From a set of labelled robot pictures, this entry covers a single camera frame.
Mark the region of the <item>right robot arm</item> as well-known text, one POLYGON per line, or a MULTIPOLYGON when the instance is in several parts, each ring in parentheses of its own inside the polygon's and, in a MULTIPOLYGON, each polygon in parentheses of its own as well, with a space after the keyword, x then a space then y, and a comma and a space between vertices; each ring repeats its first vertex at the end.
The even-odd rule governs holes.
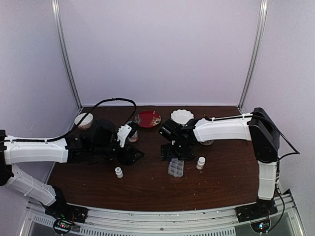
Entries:
POLYGON ((162 160, 191 161, 196 156, 194 147, 208 141, 247 145, 258 164, 258 202, 252 206, 252 212, 262 217, 271 209, 277 182, 280 134, 263 108, 235 116, 190 118, 185 124, 169 118, 158 133, 167 140, 160 146, 162 160))

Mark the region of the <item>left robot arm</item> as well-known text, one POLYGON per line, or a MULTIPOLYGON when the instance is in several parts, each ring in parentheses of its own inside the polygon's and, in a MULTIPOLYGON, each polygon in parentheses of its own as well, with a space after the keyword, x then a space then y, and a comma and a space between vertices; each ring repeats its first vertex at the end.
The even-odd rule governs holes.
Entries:
POLYGON ((20 170, 16 164, 23 162, 80 163, 103 158, 117 159, 121 165, 131 166, 144 153, 127 140, 136 131, 137 125, 129 121, 116 128, 109 120, 94 120, 87 130, 79 135, 67 134, 63 138, 26 139, 7 136, 0 132, 0 184, 11 186, 30 196, 58 215, 67 218, 71 208, 62 191, 47 185, 20 170))

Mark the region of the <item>clear plastic pill organizer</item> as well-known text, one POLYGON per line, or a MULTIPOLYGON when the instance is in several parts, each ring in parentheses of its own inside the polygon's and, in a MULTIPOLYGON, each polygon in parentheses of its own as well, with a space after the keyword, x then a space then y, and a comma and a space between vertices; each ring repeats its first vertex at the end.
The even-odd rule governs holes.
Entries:
POLYGON ((168 174, 173 177, 182 177, 184 174, 184 164, 183 160, 178 160, 177 158, 172 158, 168 166, 168 174))

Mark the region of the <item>grey cap pill bottle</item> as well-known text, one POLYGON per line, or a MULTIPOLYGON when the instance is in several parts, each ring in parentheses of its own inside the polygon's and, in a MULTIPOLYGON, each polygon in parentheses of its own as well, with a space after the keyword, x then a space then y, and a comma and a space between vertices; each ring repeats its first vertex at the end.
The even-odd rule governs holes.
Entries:
POLYGON ((132 132, 132 134, 130 134, 130 136, 128 137, 128 141, 130 143, 136 143, 138 141, 138 131, 135 130, 132 132))

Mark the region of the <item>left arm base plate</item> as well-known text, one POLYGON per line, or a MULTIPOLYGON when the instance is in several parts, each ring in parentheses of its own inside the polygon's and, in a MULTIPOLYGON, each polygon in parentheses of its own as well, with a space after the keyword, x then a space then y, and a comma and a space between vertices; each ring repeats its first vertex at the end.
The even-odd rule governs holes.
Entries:
POLYGON ((74 206, 68 203, 55 202, 50 206, 43 205, 45 213, 56 220, 70 223, 85 223, 88 215, 86 207, 74 206))

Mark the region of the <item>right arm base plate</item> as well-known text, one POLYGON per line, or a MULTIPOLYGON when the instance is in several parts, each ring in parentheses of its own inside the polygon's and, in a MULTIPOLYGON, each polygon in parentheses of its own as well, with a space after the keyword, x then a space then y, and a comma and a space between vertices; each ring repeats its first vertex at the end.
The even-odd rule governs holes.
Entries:
POLYGON ((265 218, 278 212, 273 200, 257 200, 253 204, 238 206, 235 210, 240 223, 265 218))

